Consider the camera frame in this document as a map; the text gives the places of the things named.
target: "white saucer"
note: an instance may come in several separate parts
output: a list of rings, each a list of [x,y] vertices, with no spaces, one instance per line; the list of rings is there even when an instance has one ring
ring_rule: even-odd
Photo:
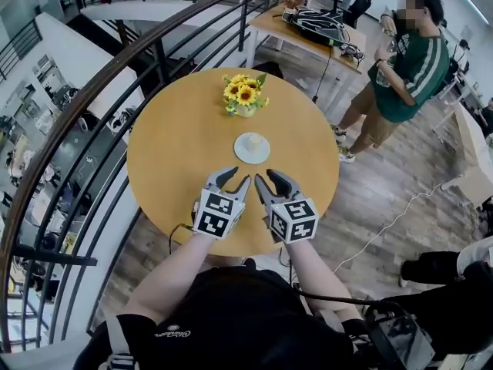
[[[262,142],[255,152],[250,152],[247,149],[247,142],[250,135],[254,133],[244,133],[234,142],[234,153],[238,159],[248,164],[259,164],[265,162],[270,155],[270,144],[265,137],[262,136]]]

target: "flower vase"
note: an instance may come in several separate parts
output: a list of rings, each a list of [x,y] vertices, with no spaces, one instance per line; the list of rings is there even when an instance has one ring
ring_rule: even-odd
[[[245,106],[238,106],[236,108],[236,114],[242,116],[243,118],[251,118],[257,109],[255,108],[247,108]]]

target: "yellow flower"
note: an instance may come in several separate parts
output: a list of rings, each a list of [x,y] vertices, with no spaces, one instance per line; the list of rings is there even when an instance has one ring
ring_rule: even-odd
[[[258,90],[259,89],[259,82],[256,79],[253,78],[247,78],[245,79],[245,85],[248,85],[250,88]]]
[[[243,74],[238,74],[231,79],[232,83],[244,82],[249,76],[244,76]]]
[[[228,99],[236,99],[236,95],[240,90],[241,86],[243,86],[242,82],[240,83],[230,82],[230,84],[224,89],[224,96],[227,97]]]
[[[250,88],[248,85],[243,85],[238,91],[236,100],[241,106],[249,106],[255,101],[256,97],[257,95],[255,94],[255,90]]]

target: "green leaf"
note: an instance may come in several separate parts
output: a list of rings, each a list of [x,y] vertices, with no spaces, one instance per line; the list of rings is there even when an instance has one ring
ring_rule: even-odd
[[[260,83],[260,87],[265,83],[265,78],[267,77],[267,73],[261,74],[257,77],[257,81]]]

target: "ceiling light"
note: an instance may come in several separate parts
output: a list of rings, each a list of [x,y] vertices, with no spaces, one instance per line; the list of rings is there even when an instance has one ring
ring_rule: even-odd
[[[481,16],[481,19],[483,21],[485,21],[488,25],[490,24],[490,22],[486,19],[486,17],[483,15],[483,13],[481,11],[479,11],[479,8],[476,7],[475,3],[473,3],[471,0],[465,0],[465,1],[469,3],[469,5],[478,13],[479,16]]]

